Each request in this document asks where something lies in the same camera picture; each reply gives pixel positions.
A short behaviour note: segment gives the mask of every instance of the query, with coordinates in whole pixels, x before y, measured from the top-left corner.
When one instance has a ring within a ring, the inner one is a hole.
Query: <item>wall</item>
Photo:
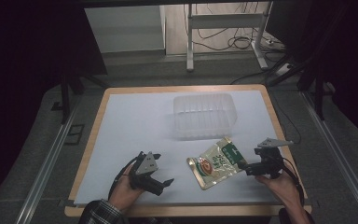
[[[101,53],[165,49],[163,7],[104,7],[85,10]]]

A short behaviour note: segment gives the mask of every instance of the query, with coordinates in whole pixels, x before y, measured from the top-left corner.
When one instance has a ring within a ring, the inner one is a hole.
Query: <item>sleeve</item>
[[[124,222],[121,212],[105,200],[88,203],[79,220],[79,224],[116,224]]]

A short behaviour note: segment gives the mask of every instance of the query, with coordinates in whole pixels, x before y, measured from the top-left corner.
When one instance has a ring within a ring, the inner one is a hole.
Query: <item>hand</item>
[[[127,167],[127,169],[124,171],[124,174],[118,180],[116,187],[113,189],[112,195],[108,201],[121,212],[129,208],[144,192],[143,189],[131,188],[130,178],[128,177],[131,167],[132,165]]]
[[[291,166],[285,166],[294,172]],[[310,223],[305,210],[303,209],[295,182],[285,171],[276,179],[268,179],[263,175],[255,176],[255,179],[267,186],[274,195],[286,207],[292,223]]]

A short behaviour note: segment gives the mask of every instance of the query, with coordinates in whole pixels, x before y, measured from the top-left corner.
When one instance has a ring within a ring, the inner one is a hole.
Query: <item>table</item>
[[[106,111],[111,94],[132,94],[132,93],[164,93],[164,92],[214,92],[214,91],[259,91],[266,105],[269,117],[276,136],[284,139],[282,129],[280,127],[277,116],[272,107],[267,90],[262,85],[238,85],[238,86],[179,86],[179,87],[142,87],[142,88],[112,88],[104,93],[101,106],[92,127],[89,141],[87,143],[82,162],[78,168],[76,179],[69,195],[69,200],[73,201],[79,190],[79,186],[86,173],[91,154],[97,141],[98,131],[101,128],[103,115]],[[288,147],[282,147],[282,155],[293,162],[292,155]],[[224,214],[224,216],[277,216],[281,205],[277,204],[211,204],[211,205],[134,205],[126,214],[128,217],[207,217],[216,214]],[[306,205],[305,209],[311,211],[310,205]],[[82,207],[66,206],[65,214],[68,217],[79,217],[83,212]]]

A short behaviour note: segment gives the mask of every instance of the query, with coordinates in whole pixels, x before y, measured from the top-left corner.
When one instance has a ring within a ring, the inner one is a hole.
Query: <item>gray carpet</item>
[[[185,57],[105,55],[108,76],[97,76],[114,87],[223,85],[236,78],[260,72],[253,53],[196,56],[195,71],[186,72]],[[263,75],[250,76],[237,84],[254,84]],[[358,203],[327,149],[304,101],[296,91],[297,77],[270,88],[270,98],[291,146],[306,192],[313,205],[316,223],[358,223]],[[86,87],[73,125],[84,125],[78,145],[68,136],[48,180],[31,223],[77,223],[63,213],[90,135],[103,90],[82,79]],[[60,111],[51,111],[61,100],[60,89],[45,94],[34,127],[6,181],[0,188],[0,223],[14,223],[23,201],[51,147],[61,125]],[[358,130],[343,116],[331,100],[324,100],[326,122],[358,174]],[[279,223],[274,217],[270,223]]]

